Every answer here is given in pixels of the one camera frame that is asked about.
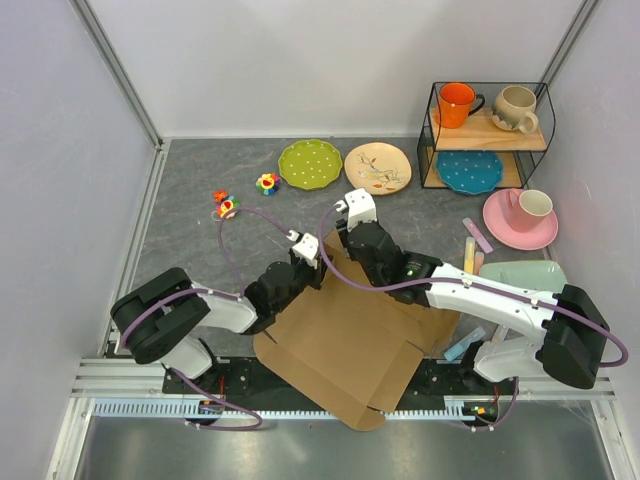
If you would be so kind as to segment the brown cardboard box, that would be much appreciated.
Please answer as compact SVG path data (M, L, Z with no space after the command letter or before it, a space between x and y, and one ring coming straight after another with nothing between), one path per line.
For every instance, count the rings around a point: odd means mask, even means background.
M361 266L336 233L327 253L346 276L327 273L253 339L262 365L357 431L380 427L424 357L446 349L459 322L452 310L407 305L370 292Z

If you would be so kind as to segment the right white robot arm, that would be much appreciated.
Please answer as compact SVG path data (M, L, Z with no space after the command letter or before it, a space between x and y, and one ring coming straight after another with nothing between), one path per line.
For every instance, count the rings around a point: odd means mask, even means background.
M370 291L407 305L452 310L518 333L502 346L483 343L458 368L467 392L483 392L508 377L545 373L569 387L588 390L598 374L610 329L583 289L561 292L518 289L466 273L428 255L404 251L376 221L336 230L348 257L360 264Z

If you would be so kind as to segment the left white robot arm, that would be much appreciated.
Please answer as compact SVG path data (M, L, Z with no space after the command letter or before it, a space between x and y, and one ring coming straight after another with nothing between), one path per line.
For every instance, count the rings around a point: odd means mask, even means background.
M320 288L326 271L322 259L311 266L291 254L289 262L270 264L240 296L207 288L173 267L117 300L110 315L136 363L161 362L185 374L196 392L208 393L218 385L220 371L191 332L209 327L256 335L306 288Z

